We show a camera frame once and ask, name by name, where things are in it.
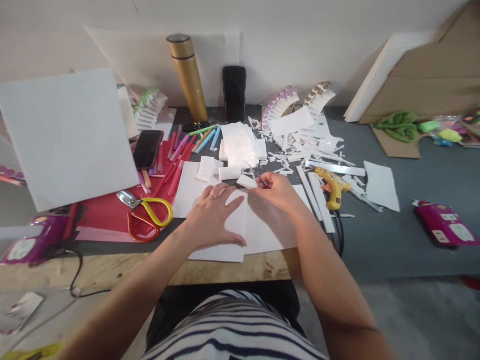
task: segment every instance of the hand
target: hand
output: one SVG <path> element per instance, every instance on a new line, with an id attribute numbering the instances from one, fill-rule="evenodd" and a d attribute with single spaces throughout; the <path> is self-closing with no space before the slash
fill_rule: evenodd
<path id="1" fill-rule="evenodd" d="M 181 241 L 191 253 L 219 244 L 247 246 L 241 235 L 225 229 L 225 221 L 245 200 L 244 196 L 240 196 L 226 205 L 235 190 L 235 186 L 225 183 L 208 186 L 203 190 L 197 206 L 175 231 L 179 232 Z"/>
<path id="2" fill-rule="evenodd" d="M 305 211 L 306 213 L 310 212 L 286 176 L 274 172 L 266 172 L 261 178 L 268 184 L 270 189 L 266 188 L 258 177 L 256 182 L 260 187 L 250 189 L 251 192 L 269 200 L 277 208 L 290 214 L 291 217 L 305 214 Z"/>

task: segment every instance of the yellow scissors handle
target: yellow scissors handle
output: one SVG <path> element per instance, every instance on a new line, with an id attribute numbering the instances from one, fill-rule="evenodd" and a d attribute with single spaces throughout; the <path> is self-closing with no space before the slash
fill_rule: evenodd
<path id="1" fill-rule="evenodd" d="M 151 217 L 153 222 L 157 224 L 159 227 L 164 228 L 172 222 L 172 219 L 174 218 L 174 209 L 172 208 L 172 205 L 170 205 L 170 203 L 167 200 L 155 198 L 155 197 L 143 197 L 141 200 L 143 201 L 141 204 L 145 208 L 146 212 Z M 166 208 L 168 209 L 168 218 L 166 219 L 165 222 L 161 222 L 159 220 L 157 215 L 155 215 L 154 211 L 150 207 L 149 203 L 162 203 L 163 205 L 166 206 Z"/>

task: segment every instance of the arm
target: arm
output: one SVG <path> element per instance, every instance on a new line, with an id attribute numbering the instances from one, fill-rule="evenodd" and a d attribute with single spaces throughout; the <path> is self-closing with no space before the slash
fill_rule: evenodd
<path id="1" fill-rule="evenodd" d="M 289 180 L 272 172 L 262 178 L 271 189 L 253 192 L 286 211 L 296 227 L 303 280 L 331 358 L 394 359 L 359 286 Z"/>
<path id="2" fill-rule="evenodd" d="M 246 246 L 240 235 L 225 230 L 225 221 L 244 200 L 225 205 L 234 190 L 223 183 L 207 187 L 188 219 L 108 294 L 67 339 L 58 359 L 121 359 L 192 252 L 218 244 Z"/>

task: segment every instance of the striped shirt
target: striped shirt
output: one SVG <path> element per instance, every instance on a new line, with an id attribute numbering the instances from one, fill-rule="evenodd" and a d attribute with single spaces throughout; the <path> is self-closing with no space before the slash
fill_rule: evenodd
<path id="1" fill-rule="evenodd" d="M 326 359 L 256 294 L 225 290 L 196 307 L 151 359 Z"/>

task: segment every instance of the green marker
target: green marker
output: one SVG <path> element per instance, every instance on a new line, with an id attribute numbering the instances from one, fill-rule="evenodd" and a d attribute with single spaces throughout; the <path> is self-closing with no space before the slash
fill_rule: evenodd
<path id="1" fill-rule="evenodd" d="M 217 125 L 213 125 L 213 126 L 209 126 L 209 127 L 204 128 L 204 129 L 191 132 L 191 133 L 188 134 L 188 136 L 203 134 L 203 133 L 206 133 L 206 132 L 207 132 L 208 130 L 210 130 L 210 129 L 215 129 L 215 128 L 218 128 L 218 127 L 219 127 L 218 124 L 217 124 Z"/>

